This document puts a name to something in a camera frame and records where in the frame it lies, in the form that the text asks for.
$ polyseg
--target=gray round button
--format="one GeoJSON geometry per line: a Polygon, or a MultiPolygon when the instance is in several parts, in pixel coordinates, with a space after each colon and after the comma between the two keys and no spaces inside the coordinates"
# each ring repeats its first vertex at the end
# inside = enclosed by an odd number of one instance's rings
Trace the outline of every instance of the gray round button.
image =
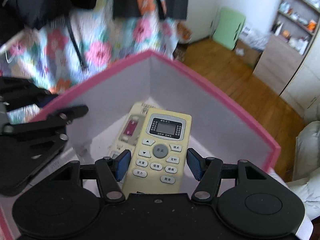
{"type": "Polygon", "coordinates": [[[153,155],[159,159],[166,157],[168,148],[164,144],[158,144],[153,148],[153,155]]]}

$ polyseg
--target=wooden floor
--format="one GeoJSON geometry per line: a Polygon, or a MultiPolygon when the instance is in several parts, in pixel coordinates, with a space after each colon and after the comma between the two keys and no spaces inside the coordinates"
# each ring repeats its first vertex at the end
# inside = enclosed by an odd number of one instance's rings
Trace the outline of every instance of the wooden floor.
{"type": "Polygon", "coordinates": [[[224,91],[276,139],[282,151],[275,170],[284,181],[291,181],[295,138],[305,126],[300,116],[253,76],[233,51],[211,39],[190,45],[184,64],[224,91]]]}

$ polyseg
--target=cardboard box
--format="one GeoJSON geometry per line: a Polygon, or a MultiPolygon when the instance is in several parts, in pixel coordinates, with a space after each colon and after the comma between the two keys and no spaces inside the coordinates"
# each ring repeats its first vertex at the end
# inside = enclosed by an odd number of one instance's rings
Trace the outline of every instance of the cardboard box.
{"type": "Polygon", "coordinates": [[[241,40],[238,40],[235,47],[235,52],[243,60],[244,63],[248,64],[253,69],[255,69],[262,55],[262,52],[252,49],[241,40]]]}

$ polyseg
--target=storage box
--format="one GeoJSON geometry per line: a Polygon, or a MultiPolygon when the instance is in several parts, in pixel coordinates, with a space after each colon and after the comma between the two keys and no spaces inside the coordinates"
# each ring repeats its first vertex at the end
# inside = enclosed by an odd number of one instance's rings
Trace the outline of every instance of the storage box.
{"type": "MultiPolygon", "coordinates": [[[[89,108],[85,117],[68,125],[69,141],[63,155],[31,184],[68,160],[79,159],[82,164],[90,164],[105,156],[137,101],[190,114],[189,147],[203,157],[214,156],[234,164],[239,159],[247,159],[268,171],[280,154],[279,145],[264,128],[207,79],[178,61],[147,51],[117,61],[107,70],[72,87],[33,119],[44,120],[51,112],[67,106],[86,104],[89,108]]],[[[191,195],[197,184],[186,165],[180,192],[191,195]]],[[[224,180],[220,190],[223,192],[233,186],[234,180],[224,180]]],[[[84,187],[99,195],[95,181],[86,181],[84,187]]],[[[0,227],[5,240],[19,236],[11,215],[16,198],[0,196],[0,227]]]]}
{"type": "Polygon", "coordinates": [[[238,40],[235,52],[239,57],[241,57],[244,63],[248,64],[253,69],[256,67],[262,55],[262,52],[252,49],[241,40],[238,40]]]}

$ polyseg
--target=white remote control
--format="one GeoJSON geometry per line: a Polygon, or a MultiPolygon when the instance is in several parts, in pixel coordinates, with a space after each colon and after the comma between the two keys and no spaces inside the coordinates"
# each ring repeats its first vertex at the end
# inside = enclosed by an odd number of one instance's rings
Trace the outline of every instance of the white remote control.
{"type": "Polygon", "coordinates": [[[187,114],[148,110],[122,187],[126,197],[179,192],[191,120],[187,114]]]}
{"type": "Polygon", "coordinates": [[[153,107],[141,102],[133,105],[107,156],[115,159],[124,150],[134,151],[148,109],[153,107]]]}

